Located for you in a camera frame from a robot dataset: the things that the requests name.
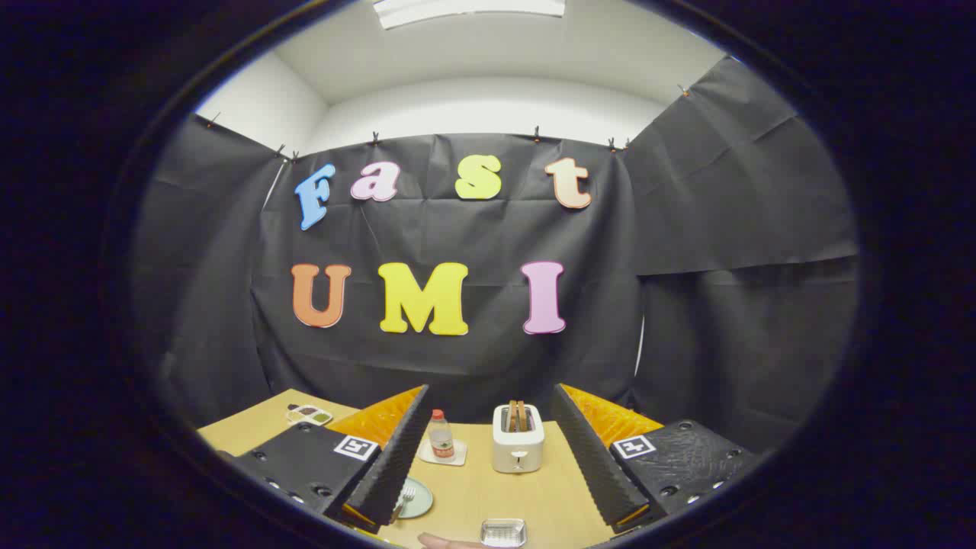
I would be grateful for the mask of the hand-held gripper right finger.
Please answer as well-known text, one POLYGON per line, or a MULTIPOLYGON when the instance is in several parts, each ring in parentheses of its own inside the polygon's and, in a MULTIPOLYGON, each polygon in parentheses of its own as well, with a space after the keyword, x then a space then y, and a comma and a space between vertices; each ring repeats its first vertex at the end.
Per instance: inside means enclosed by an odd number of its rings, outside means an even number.
POLYGON ((568 384, 555 385, 551 416, 615 534, 679 513, 756 461, 698 422, 659 424, 568 384))

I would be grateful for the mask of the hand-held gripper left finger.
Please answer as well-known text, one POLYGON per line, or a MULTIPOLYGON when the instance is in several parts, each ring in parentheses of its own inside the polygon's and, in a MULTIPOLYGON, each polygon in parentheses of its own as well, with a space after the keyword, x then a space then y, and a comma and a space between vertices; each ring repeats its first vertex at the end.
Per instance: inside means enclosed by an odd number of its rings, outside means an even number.
POLYGON ((321 409, 296 407, 282 433, 222 458, 300 508, 375 535, 395 522, 432 413, 428 391, 404 390, 328 423, 316 421, 321 409))

